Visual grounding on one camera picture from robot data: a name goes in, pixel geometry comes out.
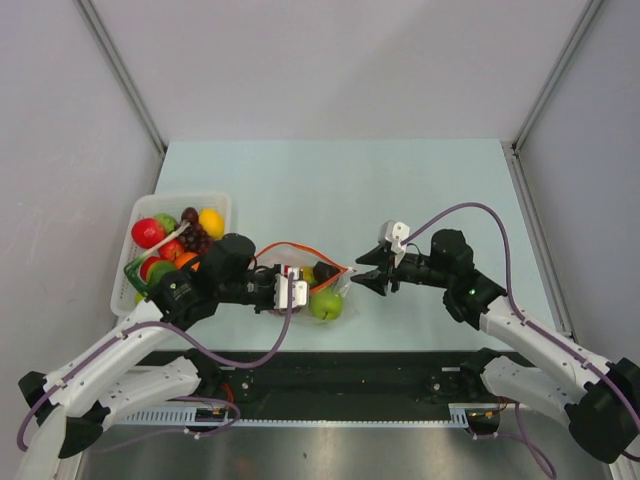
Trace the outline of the green apple toy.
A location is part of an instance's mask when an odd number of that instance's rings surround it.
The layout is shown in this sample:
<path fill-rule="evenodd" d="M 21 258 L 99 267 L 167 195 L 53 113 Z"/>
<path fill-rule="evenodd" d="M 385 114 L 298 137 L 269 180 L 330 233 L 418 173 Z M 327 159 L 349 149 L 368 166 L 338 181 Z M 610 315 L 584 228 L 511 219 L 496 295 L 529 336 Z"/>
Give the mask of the green apple toy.
<path fill-rule="evenodd" d="M 344 305 L 343 297 L 333 291 L 322 290 L 310 298 L 309 308 L 314 318 L 333 321 L 340 317 Z"/>

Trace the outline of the dark mangosteen toy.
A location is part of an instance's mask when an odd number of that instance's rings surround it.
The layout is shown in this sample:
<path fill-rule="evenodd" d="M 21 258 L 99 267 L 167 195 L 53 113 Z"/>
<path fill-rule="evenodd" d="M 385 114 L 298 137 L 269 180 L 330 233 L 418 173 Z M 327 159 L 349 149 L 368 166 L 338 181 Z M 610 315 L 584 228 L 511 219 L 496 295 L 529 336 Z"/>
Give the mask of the dark mangosteen toy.
<path fill-rule="evenodd" d="M 318 261 L 312 268 L 312 273 L 317 284 L 330 281 L 341 273 L 341 269 L 333 264 Z"/>

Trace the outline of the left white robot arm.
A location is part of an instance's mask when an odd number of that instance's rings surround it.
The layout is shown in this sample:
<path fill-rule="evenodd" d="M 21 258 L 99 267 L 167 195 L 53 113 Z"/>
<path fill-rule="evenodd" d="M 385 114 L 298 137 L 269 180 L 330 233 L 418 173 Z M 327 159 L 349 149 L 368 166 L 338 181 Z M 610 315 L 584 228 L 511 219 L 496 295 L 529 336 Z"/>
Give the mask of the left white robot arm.
<path fill-rule="evenodd" d="M 307 298 L 296 290 L 305 286 L 296 267 L 258 264 L 255 244 L 235 233 L 154 285 L 142 284 L 144 299 L 119 326 L 66 366 L 47 375 L 30 372 L 20 380 L 30 406 L 17 434 L 26 462 L 71 458 L 114 423 L 158 402 L 214 397 L 221 387 L 219 366 L 254 369 L 278 349 L 254 361 L 235 361 L 208 350 L 189 329 L 221 304 L 250 305 L 256 312 L 282 310 L 288 327 L 295 301 Z M 182 337 L 191 350 L 164 367 L 123 379 L 171 335 Z"/>

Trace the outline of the clear zip top bag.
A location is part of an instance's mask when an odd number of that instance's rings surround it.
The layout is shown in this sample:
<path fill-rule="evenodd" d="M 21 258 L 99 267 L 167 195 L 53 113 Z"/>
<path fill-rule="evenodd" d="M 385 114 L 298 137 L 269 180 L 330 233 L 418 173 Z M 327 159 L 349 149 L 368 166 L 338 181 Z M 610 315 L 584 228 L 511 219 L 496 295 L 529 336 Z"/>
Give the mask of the clear zip top bag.
<path fill-rule="evenodd" d="M 323 284 L 317 284 L 312 273 L 312 268 L 318 261 L 339 267 L 341 269 L 341 273 L 336 275 L 330 281 Z M 351 284 L 350 277 L 356 273 L 356 269 L 354 267 L 342 265 L 310 246 L 289 241 L 276 242 L 264 247 L 255 255 L 254 264 L 257 267 L 275 267 L 276 264 L 301 267 L 303 269 L 304 279 L 309 283 L 310 298 L 312 295 L 322 290 L 329 290 L 340 294 L 344 299 L 344 305 L 342 314 L 338 319 L 345 316 L 347 311 L 346 297 Z M 323 321 L 314 318 L 311 314 L 309 303 L 307 307 L 293 310 L 293 321 L 322 325 L 331 324 L 338 320 Z"/>

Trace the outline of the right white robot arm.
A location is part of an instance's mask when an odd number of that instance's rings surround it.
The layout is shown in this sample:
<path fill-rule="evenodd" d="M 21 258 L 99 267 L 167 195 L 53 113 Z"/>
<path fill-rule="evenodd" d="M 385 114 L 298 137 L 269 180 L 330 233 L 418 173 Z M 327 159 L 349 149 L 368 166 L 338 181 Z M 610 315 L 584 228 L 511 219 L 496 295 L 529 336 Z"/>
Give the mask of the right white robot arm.
<path fill-rule="evenodd" d="M 523 403 L 567 427 L 593 458 L 612 464 L 623 456 L 639 436 L 638 365 L 595 354 L 517 308 L 505 288 L 475 267 L 462 232 L 437 231 L 427 255 L 407 252 L 407 236 L 405 224 L 389 223 L 377 245 L 357 258 L 371 269 L 353 282 L 381 296 L 403 283 L 442 289 L 456 322 L 500 340 L 529 363 L 478 351 L 461 376 L 469 399 L 494 395 Z"/>

